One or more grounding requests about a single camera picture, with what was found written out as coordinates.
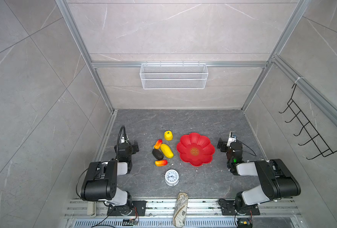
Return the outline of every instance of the white wire basket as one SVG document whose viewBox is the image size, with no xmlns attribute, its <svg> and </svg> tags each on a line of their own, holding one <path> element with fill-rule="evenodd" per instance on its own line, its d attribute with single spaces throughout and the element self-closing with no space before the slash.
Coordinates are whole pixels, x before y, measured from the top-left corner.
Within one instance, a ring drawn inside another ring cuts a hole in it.
<svg viewBox="0 0 337 228">
<path fill-rule="evenodd" d="M 139 73 L 143 89 L 204 89 L 204 63 L 144 63 Z"/>
</svg>

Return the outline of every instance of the alarm clock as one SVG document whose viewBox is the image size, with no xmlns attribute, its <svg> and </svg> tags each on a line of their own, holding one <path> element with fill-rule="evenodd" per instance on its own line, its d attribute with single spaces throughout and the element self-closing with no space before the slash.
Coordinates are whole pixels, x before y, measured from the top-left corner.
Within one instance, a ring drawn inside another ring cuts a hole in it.
<svg viewBox="0 0 337 228">
<path fill-rule="evenodd" d="M 179 183 L 179 173 L 174 170 L 170 169 L 169 171 L 166 172 L 165 174 L 165 182 L 166 184 L 170 186 L 175 186 L 177 183 Z"/>
</svg>

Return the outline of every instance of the red plate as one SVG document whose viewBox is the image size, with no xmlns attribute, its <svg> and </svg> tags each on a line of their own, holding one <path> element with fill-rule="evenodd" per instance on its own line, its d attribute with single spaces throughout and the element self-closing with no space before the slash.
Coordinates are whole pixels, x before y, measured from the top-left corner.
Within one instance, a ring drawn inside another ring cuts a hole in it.
<svg viewBox="0 0 337 228">
<path fill-rule="evenodd" d="M 180 158 L 184 162 L 190 162 L 193 166 L 201 166 L 203 163 L 210 163 L 215 152 L 210 139 L 198 133 L 183 135 L 176 146 L 180 153 Z"/>
</svg>

